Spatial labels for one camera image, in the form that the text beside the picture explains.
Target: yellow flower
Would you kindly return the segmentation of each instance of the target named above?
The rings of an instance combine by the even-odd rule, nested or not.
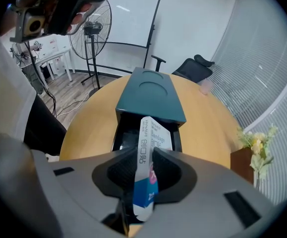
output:
[[[254,139],[253,140],[253,146],[251,147],[251,150],[253,151],[254,154],[260,154],[261,149],[263,148],[263,144],[259,139]]]
[[[257,132],[254,134],[254,138],[257,140],[259,139],[260,141],[266,140],[267,136],[264,133]]]

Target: round wooden table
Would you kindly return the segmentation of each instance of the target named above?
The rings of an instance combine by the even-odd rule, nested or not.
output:
[[[129,77],[105,85],[83,105],[65,135],[60,160],[111,151],[117,129],[115,107]],[[175,75],[170,77],[187,120],[179,128],[183,153],[229,168],[230,153],[241,148],[237,121],[216,97],[203,95],[196,83]]]

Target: black office chair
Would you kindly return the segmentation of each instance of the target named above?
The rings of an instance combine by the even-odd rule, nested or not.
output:
[[[161,62],[166,61],[153,55],[151,55],[151,57],[157,60],[155,71],[159,71]],[[201,55],[195,55],[194,59],[186,59],[183,64],[172,74],[184,77],[195,83],[199,83],[212,75],[213,72],[209,69],[209,67],[211,67],[213,64],[215,64],[213,61],[207,61]]]

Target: fan stand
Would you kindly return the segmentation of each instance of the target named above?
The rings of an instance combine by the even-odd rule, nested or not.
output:
[[[100,89],[98,73],[97,73],[97,67],[96,67],[96,56],[94,56],[94,54],[95,54],[94,35],[90,36],[90,43],[91,43],[91,48],[92,48],[92,55],[93,55],[92,59],[93,59],[93,66],[94,66],[94,75],[95,75],[95,78],[96,78],[97,87],[89,92],[89,97],[92,96],[94,93],[96,93]],[[86,79],[81,81],[82,85],[85,84],[85,81],[89,80],[91,77],[94,76],[94,75],[90,74],[90,69],[89,69],[89,64],[88,64],[88,57],[87,57],[87,42],[86,42],[86,40],[85,40],[84,44],[85,44],[85,54],[86,54],[87,70],[88,70],[89,77],[87,77]]]

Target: black pants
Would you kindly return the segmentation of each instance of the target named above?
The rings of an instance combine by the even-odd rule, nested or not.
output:
[[[24,143],[33,150],[60,155],[66,129],[36,95],[25,129]]]

